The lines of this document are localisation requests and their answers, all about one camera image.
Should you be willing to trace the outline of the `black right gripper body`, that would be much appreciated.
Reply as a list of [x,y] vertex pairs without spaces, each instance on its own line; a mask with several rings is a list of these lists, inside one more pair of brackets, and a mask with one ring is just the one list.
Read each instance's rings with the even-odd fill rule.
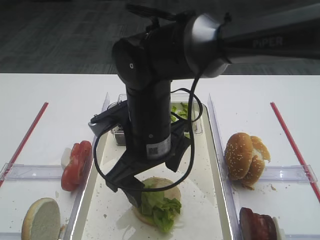
[[165,163],[173,172],[178,170],[188,147],[192,119],[180,118],[171,123],[171,83],[162,81],[144,90],[126,90],[129,119],[124,125],[126,150],[114,167],[104,175],[106,185],[116,192],[125,189],[122,180],[135,177],[148,169]]

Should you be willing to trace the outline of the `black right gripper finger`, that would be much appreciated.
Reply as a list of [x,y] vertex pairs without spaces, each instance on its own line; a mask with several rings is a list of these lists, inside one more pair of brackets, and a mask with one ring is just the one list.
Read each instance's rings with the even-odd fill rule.
[[[134,176],[126,177],[124,180],[122,180],[122,185],[124,186],[124,189],[122,189],[122,191],[127,196],[128,201],[134,207],[140,207],[142,203],[141,190],[145,187],[145,185]],[[138,191],[128,190],[127,188],[138,189]]]

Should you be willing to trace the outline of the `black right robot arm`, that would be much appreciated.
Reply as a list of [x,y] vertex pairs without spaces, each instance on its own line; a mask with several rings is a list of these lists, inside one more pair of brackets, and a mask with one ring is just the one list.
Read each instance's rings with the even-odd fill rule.
[[320,6],[269,16],[218,22],[208,14],[167,16],[156,9],[127,7],[141,16],[170,20],[117,41],[112,58],[125,84],[127,100],[112,109],[109,126],[121,125],[126,151],[103,176],[116,192],[141,192],[136,175],[161,163],[176,171],[187,149],[195,150],[192,117],[171,122],[171,82],[193,79],[189,101],[200,78],[221,75],[229,65],[319,59]]

